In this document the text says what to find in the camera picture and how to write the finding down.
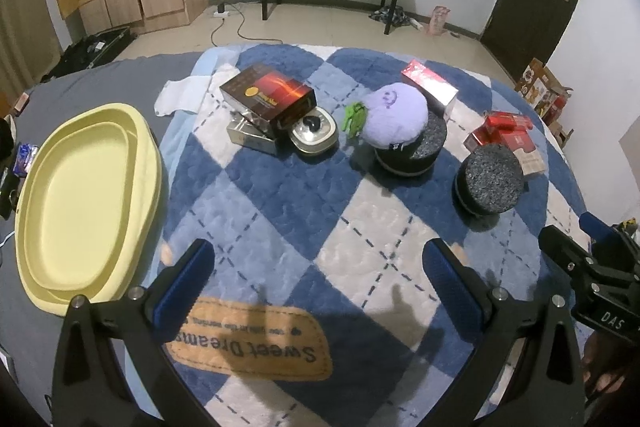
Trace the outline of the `black foam puck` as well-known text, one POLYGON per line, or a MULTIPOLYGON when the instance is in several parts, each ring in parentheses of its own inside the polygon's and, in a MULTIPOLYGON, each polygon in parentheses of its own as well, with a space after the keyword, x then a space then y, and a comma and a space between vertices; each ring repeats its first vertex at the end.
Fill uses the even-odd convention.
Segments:
POLYGON ((428 121, 416 141, 404 147, 374 150, 376 160, 396 176, 423 176, 430 171, 447 139, 447 125, 442 117, 428 114, 428 121))
POLYGON ((469 215, 494 217, 512 210, 524 192, 518 158, 502 144, 473 150, 454 177, 454 195, 469 215))

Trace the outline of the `white cloth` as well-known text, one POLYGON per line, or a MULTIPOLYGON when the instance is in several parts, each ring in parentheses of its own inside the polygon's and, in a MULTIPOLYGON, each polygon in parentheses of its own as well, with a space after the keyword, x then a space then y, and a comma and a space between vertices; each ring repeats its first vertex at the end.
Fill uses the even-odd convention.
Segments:
POLYGON ((239 72, 231 64, 222 64, 210 75, 191 75, 183 80, 167 81, 154 103, 154 113, 157 117, 176 112, 198 114, 203 107, 217 107, 224 101, 220 87, 239 72))

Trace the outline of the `pink red box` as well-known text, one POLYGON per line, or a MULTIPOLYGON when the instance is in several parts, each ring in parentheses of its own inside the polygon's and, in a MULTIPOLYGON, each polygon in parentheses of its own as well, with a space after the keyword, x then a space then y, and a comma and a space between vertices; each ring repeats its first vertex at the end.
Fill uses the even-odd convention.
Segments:
POLYGON ((458 90, 452 84, 416 60, 412 60, 401 75, 425 96, 431 112, 443 120, 450 118, 458 97, 458 90))

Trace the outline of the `blue white checkered blanket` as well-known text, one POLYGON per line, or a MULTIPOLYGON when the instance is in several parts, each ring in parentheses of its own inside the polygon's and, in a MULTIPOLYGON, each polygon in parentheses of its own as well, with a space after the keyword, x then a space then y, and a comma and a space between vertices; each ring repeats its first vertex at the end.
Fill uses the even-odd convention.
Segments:
POLYGON ((580 245, 577 182, 541 122, 532 137, 546 168, 513 209, 489 223, 462 219, 452 184, 464 139, 491 109, 526 113, 499 81, 436 64, 459 91, 447 140, 430 172, 385 171, 370 150, 342 142, 325 158, 274 157, 229 140, 217 88, 200 111, 171 121, 162 149, 169 197, 151 271, 203 237, 216 249, 205 288, 213 308, 237 317, 255 307, 295 307, 328 340, 324 381, 274 381, 177 364, 224 426, 414 426, 471 352, 422 269, 439 237, 492 286, 518 299, 568 295, 564 274, 540 252, 555 225, 580 245))

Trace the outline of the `dark red orange box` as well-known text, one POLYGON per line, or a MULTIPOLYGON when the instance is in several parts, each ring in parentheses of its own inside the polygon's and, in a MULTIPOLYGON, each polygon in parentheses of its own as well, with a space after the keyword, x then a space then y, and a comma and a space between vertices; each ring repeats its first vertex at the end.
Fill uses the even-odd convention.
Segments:
POLYGON ((264 64, 242 70, 220 91, 236 113, 270 138, 291 128, 317 105, 314 89, 264 64))

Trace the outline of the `purple plush toy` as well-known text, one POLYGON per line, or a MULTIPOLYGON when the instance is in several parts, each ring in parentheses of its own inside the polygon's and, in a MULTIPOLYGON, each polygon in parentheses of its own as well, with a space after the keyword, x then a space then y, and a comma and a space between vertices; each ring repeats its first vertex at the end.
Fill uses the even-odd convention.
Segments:
POLYGON ((428 123, 425 96, 408 83, 395 82, 345 108, 342 130, 378 150, 416 142, 428 123))

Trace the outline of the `silver flat tin box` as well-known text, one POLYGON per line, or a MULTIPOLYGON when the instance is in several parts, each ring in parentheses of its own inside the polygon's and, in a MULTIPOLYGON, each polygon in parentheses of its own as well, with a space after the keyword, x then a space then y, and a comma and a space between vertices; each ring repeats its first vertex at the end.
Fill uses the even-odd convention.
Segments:
POLYGON ((242 116, 233 114, 227 126, 232 143, 272 156, 279 154, 278 142, 263 134, 242 116))

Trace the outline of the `black foam puck front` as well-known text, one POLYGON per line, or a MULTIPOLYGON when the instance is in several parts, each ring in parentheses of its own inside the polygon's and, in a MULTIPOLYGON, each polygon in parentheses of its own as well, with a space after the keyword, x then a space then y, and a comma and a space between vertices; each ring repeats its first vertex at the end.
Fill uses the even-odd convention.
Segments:
POLYGON ((512 210, 524 192, 518 158, 502 144, 473 150, 454 177, 454 195, 469 215, 494 217, 512 210))

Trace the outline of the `dark clothes pile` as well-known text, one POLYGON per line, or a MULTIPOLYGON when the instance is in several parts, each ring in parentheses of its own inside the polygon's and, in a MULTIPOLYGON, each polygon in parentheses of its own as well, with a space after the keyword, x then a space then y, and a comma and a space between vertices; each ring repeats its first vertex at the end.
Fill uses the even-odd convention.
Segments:
POLYGON ((369 17, 371 20, 375 20, 384 25, 390 24, 393 28, 412 25, 412 18, 408 16, 399 5, 397 5, 395 9, 392 9, 389 5, 383 6, 373 11, 369 17))

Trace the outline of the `red cigarette carton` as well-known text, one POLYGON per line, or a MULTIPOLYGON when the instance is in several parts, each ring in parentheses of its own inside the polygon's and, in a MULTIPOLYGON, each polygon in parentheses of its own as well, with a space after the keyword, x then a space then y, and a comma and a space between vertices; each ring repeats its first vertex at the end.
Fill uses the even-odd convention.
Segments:
POLYGON ((463 144, 469 152, 488 144, 504 145, 518 158, 525 178, 530 179, 547 171, 544 158, 529 135, 533 129, 527 116, 489 112, 485 114, 483 124, 473 130, 463 144))

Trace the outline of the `cardboard box by wall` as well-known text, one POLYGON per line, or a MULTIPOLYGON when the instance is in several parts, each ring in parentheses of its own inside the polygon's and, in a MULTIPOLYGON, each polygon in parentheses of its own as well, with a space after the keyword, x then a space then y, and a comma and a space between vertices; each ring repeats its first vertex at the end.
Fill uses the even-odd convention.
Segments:
POLYGON ((546 64, 533 58, 516 83, 515 91, 547 126, 551 126, 562 114, 574 89, 563 86, 546 64))

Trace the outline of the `black foam puck rear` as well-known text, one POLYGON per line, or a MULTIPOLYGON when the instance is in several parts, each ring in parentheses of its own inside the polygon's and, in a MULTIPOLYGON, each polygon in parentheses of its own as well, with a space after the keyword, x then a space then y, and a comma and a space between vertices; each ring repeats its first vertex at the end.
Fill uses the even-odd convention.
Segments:
POLYGON ((376 160, 396 176, 423 176, 430 171, 447 139, 447 125, 442 117, 428 114, 428 121, 416 141, 404 147, 374 150, 376 160))

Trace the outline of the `pink bag on floor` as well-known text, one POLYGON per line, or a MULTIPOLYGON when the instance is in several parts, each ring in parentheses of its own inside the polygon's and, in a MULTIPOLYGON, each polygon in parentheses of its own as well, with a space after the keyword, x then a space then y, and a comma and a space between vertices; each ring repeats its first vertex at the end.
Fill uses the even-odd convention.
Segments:
POLYGON ((431 36, 440 36, 446 30, 447 18, 450 9, 443 5, 436 5, 428 22, 427 33, 431 36))

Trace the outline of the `yellow oval tray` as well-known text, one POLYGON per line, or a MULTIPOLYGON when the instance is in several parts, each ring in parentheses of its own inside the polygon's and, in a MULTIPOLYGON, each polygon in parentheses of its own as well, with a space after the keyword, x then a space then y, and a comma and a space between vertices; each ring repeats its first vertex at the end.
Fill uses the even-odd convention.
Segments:
POLYGON ((29 300, 62 317, 78 294, 115 300, 137 271, 162 191, 160 151, 143 116, 111 103, 57 127, 26 176, 15 218, 29 300))

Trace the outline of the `black case on floor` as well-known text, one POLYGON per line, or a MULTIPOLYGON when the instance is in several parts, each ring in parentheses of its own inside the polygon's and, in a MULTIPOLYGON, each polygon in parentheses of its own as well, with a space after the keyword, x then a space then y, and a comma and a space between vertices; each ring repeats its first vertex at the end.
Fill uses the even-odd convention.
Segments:
POLYGON ((107 29, 81 38, 64 51, 58 64, 47 72, 40 82, 46 83, 74 72, 111 63, 134 42, 135 38, 136 35, 129 27, 107 29))

